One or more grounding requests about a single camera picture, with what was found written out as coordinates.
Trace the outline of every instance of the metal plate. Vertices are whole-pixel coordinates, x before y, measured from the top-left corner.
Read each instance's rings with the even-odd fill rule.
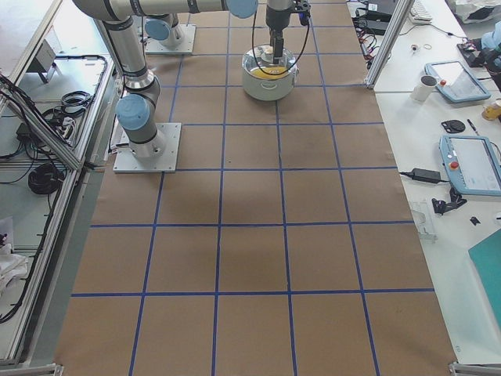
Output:
[[[167,145],[162,155],[151,159],[138,159],[128,147],[117,152],[115,172],[174,172],[178,163],[181,123],[159,123],[158,129],[165,134]]]
[[[180,54],[192,54],[193,45],[195,44],[195,25],[179,25],[185,34],[185,40],[177,45],[174,49],[169,49],[168,47],[161,45],[159,41],[154,39],[149,39],[146,46],[146,54],[151,55],[180,55]]]

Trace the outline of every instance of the white keyboard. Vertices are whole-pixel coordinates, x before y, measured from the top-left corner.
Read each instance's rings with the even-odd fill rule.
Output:
[[[409,20],[416,25],[431,24],[431,14],[424,8],[420,0],[414,0],[414,5],[409,12]]]

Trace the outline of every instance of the rice cooker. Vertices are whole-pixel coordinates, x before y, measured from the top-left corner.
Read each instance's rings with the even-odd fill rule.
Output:
[[[266,101],[282,99],[289,94],[299,73],[297,66],[287,69],[296,61],[294,54],[283,49],[278,64],[273,64],[273,47],[270,45],[255,47],[254,54],[250,50],[243,55],[243,90],[255,99]]]

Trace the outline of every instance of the marker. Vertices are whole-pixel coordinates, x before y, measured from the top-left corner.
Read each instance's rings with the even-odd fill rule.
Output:
[[[477,135],[477,136],[479,136],[478,131],[477,131],[477,129],[475,128],[475,126],[473,125],[473,123],[471,122],[471,120],[470,120],[470,119],[467,119],[467,121],[468,121],[468,124],[470,125],[470,127],[473,129],[473,132],[475,132],[475,133],[476,133],[476,135]]]

